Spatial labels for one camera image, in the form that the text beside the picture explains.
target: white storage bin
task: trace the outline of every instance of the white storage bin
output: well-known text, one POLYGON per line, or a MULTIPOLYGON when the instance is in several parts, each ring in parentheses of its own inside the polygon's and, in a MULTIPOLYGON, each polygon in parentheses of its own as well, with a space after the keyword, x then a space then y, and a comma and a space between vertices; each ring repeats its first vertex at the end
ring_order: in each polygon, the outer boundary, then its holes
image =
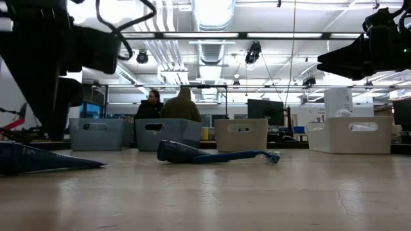
POLYGON ((306 127, 310 150, 336 154, 389 154, 392 117, 328 118, 322 129, 306 127))
POLYGON ((267 149, 267 119, 218 119, 215 127, 218 151, 267 149))
POLYGON ((122 119, 70 119, 73 151, 111 151, 129 148, 132 123, 122 119))

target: brown jacket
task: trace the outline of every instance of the brown jacket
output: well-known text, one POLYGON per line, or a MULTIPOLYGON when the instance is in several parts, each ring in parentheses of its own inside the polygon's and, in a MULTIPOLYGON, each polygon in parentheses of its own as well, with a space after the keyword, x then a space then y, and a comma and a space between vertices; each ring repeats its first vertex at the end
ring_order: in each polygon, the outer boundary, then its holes
POLYGON ((168 119, 188 119, 201 123, 200 112, 191 100, 191 91, 188 88, 181 88, 177 97, 169 99, 160 113, 161 118, 168 119))

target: computer monitor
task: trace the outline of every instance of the computer monitor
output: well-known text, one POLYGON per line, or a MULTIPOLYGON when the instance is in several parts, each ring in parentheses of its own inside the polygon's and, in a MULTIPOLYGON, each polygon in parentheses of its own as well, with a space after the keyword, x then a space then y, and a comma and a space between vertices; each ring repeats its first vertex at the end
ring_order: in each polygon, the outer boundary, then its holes
POLYGON ((249 99, 247 112, 249 119, 268 119, 269 125, 284 126, 283 102, 249 99))
POLYGON ((393 101, 392 106, 396 125, 411 125, 411 99, 393 101))

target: blue tool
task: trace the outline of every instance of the blue tool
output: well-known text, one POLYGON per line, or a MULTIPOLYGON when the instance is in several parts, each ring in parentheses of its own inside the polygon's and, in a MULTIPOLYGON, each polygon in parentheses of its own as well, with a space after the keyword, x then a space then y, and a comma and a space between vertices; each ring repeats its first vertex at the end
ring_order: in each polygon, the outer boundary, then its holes
POLYGON ((266 151, 242 151, 236 153, 210 154, 196 148, 173 141, 161 141, 157 149, 157 158, 177 164, 208 164, 221 163, 230 160, 254 158, 262 155, 266 162, 278 163, 280 156, 278 152, 266 151))
POLYGON ((93 160, 60 155, 22 144, 0 142, 0 175, 61 168, 96 168, 105 165, 93 160))

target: person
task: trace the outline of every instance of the person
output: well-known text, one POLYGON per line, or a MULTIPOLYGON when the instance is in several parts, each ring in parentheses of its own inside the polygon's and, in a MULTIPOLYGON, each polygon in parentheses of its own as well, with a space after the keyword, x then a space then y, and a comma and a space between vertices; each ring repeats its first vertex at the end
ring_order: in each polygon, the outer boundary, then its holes
POLYGON ((179 95, 169 99, 161 110, 161 118, 188 119, 201 123, 200 112, 191 100, 191 91, 182 87, 179 95))
POLYGON ((136 119, 158 119, 164 103, 160 102, 160 93, 158 90, 151 90, 147 100, 141 100, 141 105, 134 116, 136 119))

